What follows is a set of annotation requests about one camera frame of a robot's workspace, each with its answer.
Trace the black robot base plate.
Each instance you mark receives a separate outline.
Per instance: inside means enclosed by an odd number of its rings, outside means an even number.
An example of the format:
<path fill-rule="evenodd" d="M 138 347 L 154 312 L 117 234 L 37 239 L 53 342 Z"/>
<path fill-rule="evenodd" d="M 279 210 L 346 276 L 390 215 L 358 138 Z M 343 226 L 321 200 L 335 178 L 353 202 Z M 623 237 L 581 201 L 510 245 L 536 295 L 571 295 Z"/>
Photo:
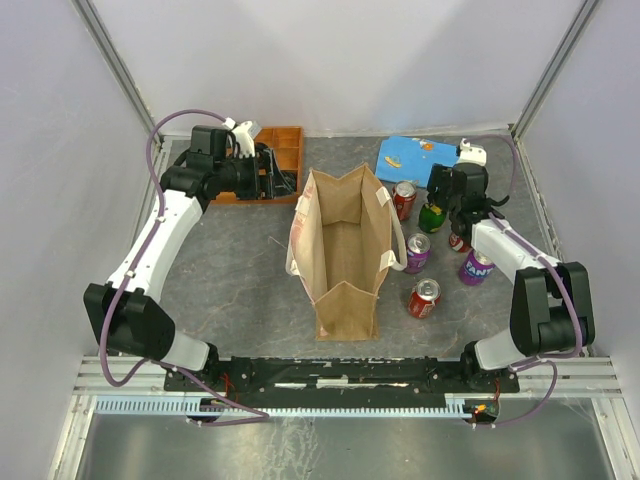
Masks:
<path fill-rule="evenodd" d="M 447 394 L 518 393 L 508 369 L 469 358 L 292 359 L 233 357 L 196 378 L 242 405 L 267 408 L 392 408 L 445 405 Z"/>

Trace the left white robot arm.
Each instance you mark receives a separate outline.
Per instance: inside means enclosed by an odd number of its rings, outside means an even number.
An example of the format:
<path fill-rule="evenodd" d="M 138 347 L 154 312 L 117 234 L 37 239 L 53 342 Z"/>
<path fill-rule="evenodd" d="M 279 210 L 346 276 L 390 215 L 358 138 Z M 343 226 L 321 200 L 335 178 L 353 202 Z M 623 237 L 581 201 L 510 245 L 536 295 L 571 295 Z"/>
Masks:
<path fill-rule="evenodd" d="M 273 149 L 256 142 L 260 130 L 252 121 L 193 128 L 188 149 L 161 175 L 150 217 L 129 254 L 104 284 L 92 283 L 84 293 L 100 358 L 114 350 L 187 369 L 187 379 L 201 390 L 219 383 L 214 347 L 179 332 L 159 302 L 184 240 L 220 194 L 256 201 L 291 192 Z"/>

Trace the purple Fanta can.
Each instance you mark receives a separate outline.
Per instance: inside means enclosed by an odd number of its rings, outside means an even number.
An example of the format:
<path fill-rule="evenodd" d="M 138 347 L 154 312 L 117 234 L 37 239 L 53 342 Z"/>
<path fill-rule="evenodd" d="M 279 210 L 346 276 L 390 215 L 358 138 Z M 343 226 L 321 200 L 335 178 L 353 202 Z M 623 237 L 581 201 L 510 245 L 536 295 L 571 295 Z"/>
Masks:
<path fill-rule="evenodd" d="M 458 276 L 468 286 L 478 286 L 495 269 L 495 264 L 484 254 L 477 250 L 470 250 L 462 263 Z"/>

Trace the green glass bottle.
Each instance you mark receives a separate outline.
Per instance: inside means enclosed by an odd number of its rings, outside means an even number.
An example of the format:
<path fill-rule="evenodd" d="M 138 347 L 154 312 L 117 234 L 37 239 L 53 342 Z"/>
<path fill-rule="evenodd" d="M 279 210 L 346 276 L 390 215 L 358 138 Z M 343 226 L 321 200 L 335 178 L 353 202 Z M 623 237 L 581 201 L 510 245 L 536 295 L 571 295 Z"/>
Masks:
<path fill-rule="evenodd" d="M 420 209 L 418 227 L 425 233 L 435 233 L 444 224 L 447 213 L 431 202 L 425 202 Z"/>

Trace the brown canvas tote bag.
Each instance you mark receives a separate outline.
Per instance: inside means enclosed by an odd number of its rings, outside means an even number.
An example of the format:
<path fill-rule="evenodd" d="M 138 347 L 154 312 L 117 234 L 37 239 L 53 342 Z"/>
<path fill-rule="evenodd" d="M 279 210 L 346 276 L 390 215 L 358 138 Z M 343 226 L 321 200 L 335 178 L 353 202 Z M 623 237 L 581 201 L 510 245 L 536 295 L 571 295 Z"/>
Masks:
<path fill-rule="evenodd" d="M 285 268 L 314 308 L 319 341 L 379 337 L 376 303 L 390 270 L 407 267 L 391 194 L 362 164 L 340 178 L 312 170 L 298 198 Z"/>

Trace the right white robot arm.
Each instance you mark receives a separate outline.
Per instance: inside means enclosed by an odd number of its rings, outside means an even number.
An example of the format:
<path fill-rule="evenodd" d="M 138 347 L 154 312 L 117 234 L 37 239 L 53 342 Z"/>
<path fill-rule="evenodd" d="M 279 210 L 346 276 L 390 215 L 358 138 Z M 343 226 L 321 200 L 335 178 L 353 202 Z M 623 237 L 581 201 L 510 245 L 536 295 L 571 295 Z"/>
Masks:
<path fill-rule="evenodd" d="M 513 286 L 509 326 L 477 341 L 474 357 L 458 368 L 472 391 L 491 384 L 497 369 L 572 358 L 596 337 L 586 267 L 562 262 L 522 237 L 498 211 L 509 198 L 492 199 L 488 183 L 487 169 L 468 162 L 434 164 L 427 183 L 428 203 L 448 215 L 452 232 Z"/>

